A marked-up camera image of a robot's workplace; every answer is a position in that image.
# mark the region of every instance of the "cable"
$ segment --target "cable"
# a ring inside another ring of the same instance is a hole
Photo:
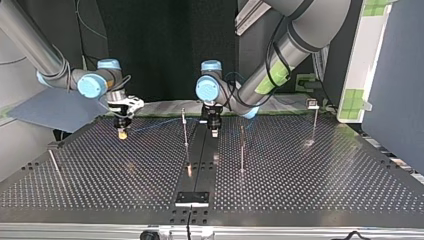
[[[224,80],[227,81],[228,76],[230,76],[231,74],[237,75],[239,78],[243,79],[243,82],[246,81],[246,78],[244,78],[243,75],[241,75],[238,72],[229,72],[229,73],[225,74]]]
[[[339,239],[339,238],[333,238],[332,240],[350,240],[353,235],[357,235],[362,240],[371,240],[371,238],[363,237],[358,231],[353,231],[349,233],[345,238]]]
[[[94,59],[94,60],[96,60],[96,61],[100,61],[100,58],[93,57],[93,56],[90,56],[90,55],[87,55],[87,54],[85,54],[85,56],[86,56],[87,58],[91,58],[91,59]]]
[[[84,50],[82,50],[82,52],[83,52],[82,55],[84,56],[84,58],[87,59],[91,63],[91,65],[93,65],[93,67],[96,67],[97,64],[93,61],[93,59],[88,57],[87,54],[85,54]]]
[[[271,56],[270,56],[270,54],[271,54],[271,46],[275,42],[275,37],[277,35],[278,29],[280,28],[281,24],[284,22],[284,19],[285,19],[285,16],[283,16],[280,19],[280,21],[278,22],[277,26],[275,27],[274,32],[272,33],[271,38],[269,40],[269,43],[268,43],[268,46],[267,46],[267,49],[266,49],[266,53],[265,53],[265,67],[266,67],[266,71],[267,71],[267,75],[268,75],[269,81],[274,85],[274,89],[268,94],[268,97],[264,101],[262,101],[261,103],[255,104],[255,105],[247,104],[243,100],[241,100],[241,98],[240,98],[240,92],[237,91],[237,96],[235,97],[235,99],[236,99],[236,101],[238,103],[240,103],[241,105],[243,105],[245,107],[255,108],[255,107],[260,107],[260,106],[264,105],[265,103],[267,103],[269,101],[269,99],[275,94],[275,92],[280,87],[280,86],[278,86],[278,84],[274,81],[274,79],[271,76],[271,70],[270,70],[270,68],[271,68],[270,67],[270,65],[271,65]],[[287,75],[286,78],[287,79],[290,79],[290,77],[291,77],[291,69],[290,69],[290,67],[288,65],[286,67],[288,67],[287,70],[289,72],[289,74]],[[232,83],[230,81],[227,81],[227,87],[228,87],[228,89],[230,89],[230,86],[231,85],[233,85],[233,89],[230,90],[230,98],[234,95],[234,92],[235,92],[235,90],[237,88],[237,86],[235,84],[235,80]]]
[[[59,50],[59,48],[57,48],[55,45],[52,45],[57,53],[59,53],[60,55],[60,59],[62,60],[62,70],[60,70],[59,73],[55,74],[55,75],[44,75],[42,74],[43,78],[45,80],[57,80],[61,77],[63,77],[66,74],[66,90],[68,91],[68,93],[70,92],[70,90],[72,89],[71,87],[71,82],[73,81],[75,83],[75,85],[77,84],[75,79],[72,76],[72,70],[71,70],[71,65],[69,64],[69,61],[66,60],[65,56],[63,56],[63,53]]]
[[[286,59],[284,58],[283,54],[281,53],[280,49],[278,48],[278,45],[276,42],[273,42],[272,44],[274,46],[274,51],[277,54],[278,59],[280,59],[280,61],[283,63],[284,67],[287,69],[287,76],[291,76],[292,72],[290,69],[290,65],[289,63],[286,61]]]
[[[77,15],[77,17],[78,17],[78,19],[79,19],[79,21],[82,23],[82,25],[84,25],[84,27],[86,27],[88,30],[90,30],[92,33],[94,33],[94,34],[96,34],[97,36],[99,36],[99,37],[101,37],[101,38],[104,38],[105,40],[107,40],[107,37],[106,36],[104,36],[103,34],[101,34],[101,33],[98,33],[97,31],[95,31],[94,29],[92,29],[91,27],[89,27],[85,22],[84,22],[84,20],[82,20],[82,17],[81,17],[81,15],[80,15],[80,12],[79,12],[79,4],[80,4],[80,2],[81,2],[81,0],[78,0],[77,1],[77,6],[76,6],[76,11],[75,11],[75,14]]]
[[[25,59],[26,59],[26,57],[23,57],[23,58],[20,58],[18,60],[14,60],[14,61],[11,61],[11,62],[3,62],[3,63],[0,63],[0,66],[15,64],[15,63],[18,63],[18,62],[22,62]]]
[[[221,89],[224,89],[224,86],[222,86],[222,84],[221,84],[221,82],[220,81],[217,81],[217,83],[219,84],[219,86],[221,87]],[[227,94],[227,91],[223,91],[224,92],[224,95],[225,95],[225,103],[222,105],[222,106],[225,106],[225,105],[227,105],[228,104],[228,109],[230,110],[230,111],[232,111],[231,110],[231,104],[230,104],[230,99],[231,99],[231,97],[233,96],[233,93],[234,93],[234,91],[230,91],[230,96],[228,96],[228,94]]]
[[[253,123],[255,122],[255,119],[256,119],[256,118],[253,118],[253,119],[250,121],[249,125],[247,125],[247,127],[246,127],[246,130],[249,130],[249,128],[253,126]]]
[[[314,68],[316,68],[316,69],[318,69],[318,66],[316,65],[317,64],[317,62],[316,61],[312,61],[312,63],[314,64]],[[318,76],[318,74],[316,74],[317,76],[317,81],[321,84],[321,88],[322,88],[322,91],[324,92],[324,94],[325,94],[325,97],[328,99],[328,102],[330,103],[330,105],[331,105],[331,107],[334,109],[334,111],[336,111],[336,114],[338,114],[338,109],[337,109],[337,107],[333,104],[333,102],[331,101],[331,99],[330,99],[330,97],[328,96],[328,94],[327,94],[327,91],[325,90],[325,87],[324,87],[324,82],[321,80],[321,78]]]
[[[18,119],[11,119],[11,120],[8,120],[8,121],[6,121],[6,122],[4,122],[4,123],[0,124],[0,127],[6,126],[7,124],[9,124],[9,123],[11,123],[11,122],[14,122],[14,121],[16,121],[16,120],[18,120]]]
[[[186,229],[187,229],[187,240],[191,240],[191,231],[190,231],[191,209],[192,208],[190,208],[190,213],[188,214],[188,220],[187,220],[187,226],[186,226]]]
[[[127,84],[129,81],[131,81],[131,75],[127,75],[122,79],[122,83],[120,83],[119,85],[113,87],[112,89],[109,90],[109,92],[118,90],[120,88],[122,88],[123,86],[125,86],[125,84]]]
[[[186,120],[197,121],[197,119],[195,119],[195,118],[186,118]],[[139,129],[134,129],[133,132],[141,132],[141,131],[149,130],[149,129],[152,129],[152,128],[157,128],[157,127],[160,127],[160,126],[162,126],[164,124],[167,124],[167,123],[170,123],[170,122],[175,122],[175,121],[181,121],[181,118],[174,118],[174,119],[170,119],[170,120],[167,120],[167,121],[164,121],[164,122],[160,122],[160,123],[155,124],[155,125],[152,125],[152,126],[148,126],[148,127],[144,127],[144,128],[139,128]]]

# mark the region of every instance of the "metal rod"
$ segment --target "metal rod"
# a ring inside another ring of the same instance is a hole
[[[315,127],[317,126],[318,110],[319,110],[319,108],[315,109],[314,130],[315,130]]]
[[[184,128],[184,145],[188,147],[188,138],[187,138],[187,120],[185,119],[185,109],[181,109],[181,119],[183,121]]]
[[[49,150],[49,154],[50,154],[50,158],[53,161],[54,169],[59,172],[60,169],[59,169],[59,166],[57,165],[56,158],[54,157],[53,151]]]
[[[0,28],[41,74],[62,71],[64,59],[16,0],[0,1]]]
[[[241,146],[241,149],[240,149],[240,160],[241,160],[241,163],[240,163],[240,168],[241,168],[241,172],[243,172],[244,171],[244,147],[245,147],[245,145],[246,145],[246,142],[245,142],[245,133],[244,133],[244,126],[240,126],[240,131],[241,131],[241,144],[240,144],[240,146]]]

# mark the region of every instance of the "gray panel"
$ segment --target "gray panel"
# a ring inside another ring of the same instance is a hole
[[[390,13],[363,129],[424,173],[424,1],[398,1]]]
[[[88,99],[76,91],[49,88],[12,109],[8,115],[24,122],[75,132],[107,113],[97,99]]]
[[[45,154],[0,185],[0,221],[168,223],[186,151],[180,119],[152,127],[163,121],[135,119],[148,128],[125,141],[112,119],[98,121],[55,151],[60,172]]]
[[[203,223],[424,227],[423,185],[346,125],[320,116],[314,130],[312,122],[309,115],[226,118],[202,155],[213,163],[196,188],[211,192],[210,208],[199,210]],[[243,172],[240,125],[248,129]]]

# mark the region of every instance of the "optical breadboard table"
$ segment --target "optical breadboard table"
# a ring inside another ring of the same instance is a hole
[[[314,127],[313,118],[225,117],[219,138],[189,119],[188,148],[181,119],[136,118],[125,141],[112,119],[98,119],[0,183],[0,231],[43,224],[423,229],[424,186],[348,126],[320,115]],[[207,193],[209,204],[176,207],[182,192]]]

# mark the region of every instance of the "white wire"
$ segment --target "white wire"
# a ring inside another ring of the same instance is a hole
[[[80,13],[79,13],[79,4],[80,4],[80,1],[81,0],[78,0],[78,2],[77,2],[77,10],[75,11],[75,14],[78,16],[78,19],[80,20],[80,22],[82,23],[82,25],[84,25],[84,27],[86,27],[88,30],[90,30],[92,33],[94,33],[94,34],[96,34],[97,36],[99,36],[99,37],[101,37],[101,38],[104,38],[104,39],[106,39],[107,40],[107,37],[105,36],[105,35],[103,35],[103,34],[101,34],[101,33],[98,33],[97,31],[95,31],[94,29],[92,29],[91,27],[89,27],[85,22],[84,22],[84,20],[82,20],[82,17],[81,17],[81,15],[80,15]]]
[[[66,90],[70,92],[72,90],[71,81],[76,84],[75,79],[72,76],[71,65],[69,64],[69,61],[66,60],[65,56],[63,56],[63,53],[55,45],[53,45],[53,47],[59,53],[60,59],[63,61],[62,70],[54,76],[43,75],[43,78],[46,80],[57,80],[58,78],[61,78],[63,77],[63,75],[66,74]]]
[[[25,59],[26,59],[26,57],[23,57],[23,58],[20,58],[20,59],[17,59],[17,60],[13,60],[13,61],[10,61],[10,62],[0,62],[0,66],[15,64],[15,63],[18,63],[18,62],[22,62]]]
[[[122,82],[121,82],[119,85],[117,85],[117,86],[113,87],[110,91],[114,91],[114,90],[116,90],[116,89],[119,89],[119,88],[121,88],[121,87],[125,86],[125,84],[127,84],[130,80],[131,80],[131,75],[127,75],[127,76],[125,76],[125,77],[122,79]]]

